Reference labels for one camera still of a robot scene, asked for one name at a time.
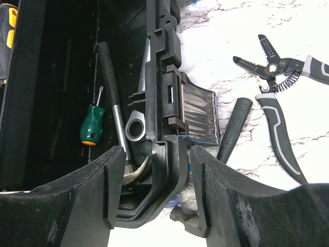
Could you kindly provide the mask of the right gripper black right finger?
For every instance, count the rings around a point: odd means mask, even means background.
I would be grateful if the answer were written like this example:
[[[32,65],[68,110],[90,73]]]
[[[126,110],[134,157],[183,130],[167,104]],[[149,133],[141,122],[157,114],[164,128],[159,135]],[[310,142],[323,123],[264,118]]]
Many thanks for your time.
[[[190,159],[208,246],[328,246],[328,185],[284,191],[221,163],[203,147]]]

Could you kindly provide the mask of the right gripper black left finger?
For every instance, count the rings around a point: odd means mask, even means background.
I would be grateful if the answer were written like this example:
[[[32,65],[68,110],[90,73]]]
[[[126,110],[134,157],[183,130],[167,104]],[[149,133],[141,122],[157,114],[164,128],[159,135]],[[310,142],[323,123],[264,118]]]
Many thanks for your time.
[[[107,246],[124,165],[123,149],[114,146],[30,192],[2,194],[1,246]]]

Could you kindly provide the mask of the steel claw hammer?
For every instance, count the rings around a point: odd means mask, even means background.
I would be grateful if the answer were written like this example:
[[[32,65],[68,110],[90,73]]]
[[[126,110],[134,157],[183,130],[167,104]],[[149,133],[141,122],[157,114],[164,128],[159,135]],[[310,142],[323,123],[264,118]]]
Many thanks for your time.
[[[136,183],[148,172],[150,168],[151,158],[147,156],[138,168],[136,168],[135,164],[133,163],[129,150],[128,139],[124,132],[124,123],[120,108],[119,91],[108,43],[106,41],[98,43],[97,50],[103,73],[104,85],[106,88],[109,103],[113,111],[113,117],[115,121],[119,144],[123,147],[126,154],[123,185]]]

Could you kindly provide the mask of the green stubby screwdriver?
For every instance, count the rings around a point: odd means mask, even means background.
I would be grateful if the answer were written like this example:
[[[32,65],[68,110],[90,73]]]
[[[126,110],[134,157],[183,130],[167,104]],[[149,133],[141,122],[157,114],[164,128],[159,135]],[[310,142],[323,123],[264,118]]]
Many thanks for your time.
[[[96,104],[89,106],[85,120],[80,128],[80,141],[87,146],[96,146],[103,134],[105,109],[99,106],[102,92],[103,86],[100,86]]]

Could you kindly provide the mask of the ratchet wrench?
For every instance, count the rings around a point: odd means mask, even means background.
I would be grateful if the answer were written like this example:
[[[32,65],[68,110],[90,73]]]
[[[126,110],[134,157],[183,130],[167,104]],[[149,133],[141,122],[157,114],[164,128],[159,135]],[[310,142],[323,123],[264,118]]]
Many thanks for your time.
[[[138,84],[138,93],[145,91],[145,64],[150,60],[150,39],[146,38],[141,72]],[[133,110],[125,126],[125,135],[131,142],[141,142],[145,136],[145,116],[141,111]]]

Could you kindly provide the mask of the black plastic toolbox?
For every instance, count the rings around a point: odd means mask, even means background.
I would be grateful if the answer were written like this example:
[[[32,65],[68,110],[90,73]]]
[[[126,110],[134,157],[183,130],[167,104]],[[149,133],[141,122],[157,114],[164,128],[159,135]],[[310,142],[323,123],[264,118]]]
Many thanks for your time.
[[[153,220],[187,183],[185,102],[202,99],[182,64],[177,1],[12,1],[18,7],[1,88],[1,188],[33,189],[62,177],[118,145],[111,95],[99,145],[79,140],[87,108],[104,84],[97,46],[112,57],[124,122],[145,116],[146,134],[129,142],[132,163],[151,169],[121,194],[116,225]]]

